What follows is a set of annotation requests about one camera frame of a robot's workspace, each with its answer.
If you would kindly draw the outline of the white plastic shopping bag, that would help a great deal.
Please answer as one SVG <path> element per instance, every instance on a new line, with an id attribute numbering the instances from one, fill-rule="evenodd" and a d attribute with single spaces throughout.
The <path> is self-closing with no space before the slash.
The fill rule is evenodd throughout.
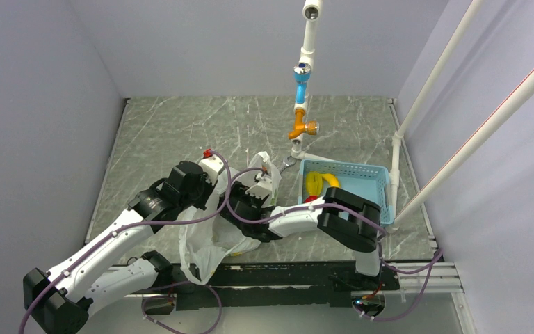
<path id="1" fill-rule="evenodd" d="M 281 173 L 275 171 L 277 167 L 266 151 L 258 152 L 250 160 L 248 168 L 263 167 L 274 177 L 273 189 L 268 193 L 268 204 L 275 204 L 277 189 L 281 181 Z M 207 209 L 187 209 L 179 215 L 179 220 L 204 218 L 220 206 L 220 195 L 227 188 L 227 172 L 223 171 L 217 176 L 216 187 L 206 204 Z M 179 256 L 181 270 L 187 280 L 196 285 L 205 285 L 215 273 L 218 265 L 230 256 L 247 253 L 258 248 L 260 241 L 246 237 L 234 225 L 223 219 L 219 214 L 207 221 L 183 225 L 179 230 Z"/>

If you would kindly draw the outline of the yellow fake star fruit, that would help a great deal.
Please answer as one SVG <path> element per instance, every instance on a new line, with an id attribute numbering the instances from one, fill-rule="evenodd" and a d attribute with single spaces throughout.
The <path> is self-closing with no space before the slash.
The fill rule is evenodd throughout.
<path id="1" fill-rule="evenodd" d="M 319 172 L 310 171 L 305 177 L 305 189 L 308 198 L 317 198 L 323 189 L 323 177 Z"/>

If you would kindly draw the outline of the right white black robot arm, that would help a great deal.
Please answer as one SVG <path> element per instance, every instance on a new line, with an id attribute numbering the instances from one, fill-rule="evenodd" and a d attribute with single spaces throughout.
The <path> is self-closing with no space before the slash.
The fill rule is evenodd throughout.
<path id="1" fill-rule="evenodd" d="M 353 251 L 355 279 L 371 289 L 382 280 L 379 238 L 382 236 L 382 208 L 354 193 L 330 187 L 317 199 L 294 206 L 263 207 L 264 200 L 246 193 L 248 188 L 236 181 L 220 215 L 244 236 L 269 243 L 291 234 L 320 230 Z"/>

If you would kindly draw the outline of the red fake fruit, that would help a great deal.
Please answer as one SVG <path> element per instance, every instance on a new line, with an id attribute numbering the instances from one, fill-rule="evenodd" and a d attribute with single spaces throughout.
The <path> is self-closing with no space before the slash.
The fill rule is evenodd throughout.
<path id="1" fill-rule="evenodd" d="M 319 198 L 319 196 L 308 196 L 307 198 L 304 199 L 303 203 L 313 202 L 313 201 L 317 200 L 318 198 Z"/>

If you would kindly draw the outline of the yellow fake banana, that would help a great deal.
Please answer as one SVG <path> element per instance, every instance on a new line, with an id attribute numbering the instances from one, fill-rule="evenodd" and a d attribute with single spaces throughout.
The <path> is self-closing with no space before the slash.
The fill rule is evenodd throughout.
<path id="1" fill-rule="evenodd" d="M 337 179 L 336 176 L 334 176 L 331 173 L 321 173 L 321 177 L 324 181 L 326 181 L 329 185 L 329 187 L 336 187 L 340 188 L 340 181 Z"/>

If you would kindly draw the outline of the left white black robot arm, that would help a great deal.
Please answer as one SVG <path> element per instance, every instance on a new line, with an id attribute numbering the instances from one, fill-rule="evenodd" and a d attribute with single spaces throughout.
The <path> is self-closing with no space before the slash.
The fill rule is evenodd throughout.
<path id="1" fill-rule="evenodd" d="M 215 156 L 198 163 L 179 162 L 168 177 L 137 193 L 114 222 L 81 250 L 46 271 L 29 271 L 22 281 L 24 319 L 33 318 L 46 333 L 78 333 L 89 317 L 127 294 L 167 290 L 175 270 L 156 251 L 117 271 L 109 269 L 189 207 L 205 209 L 224 168 Z"/>

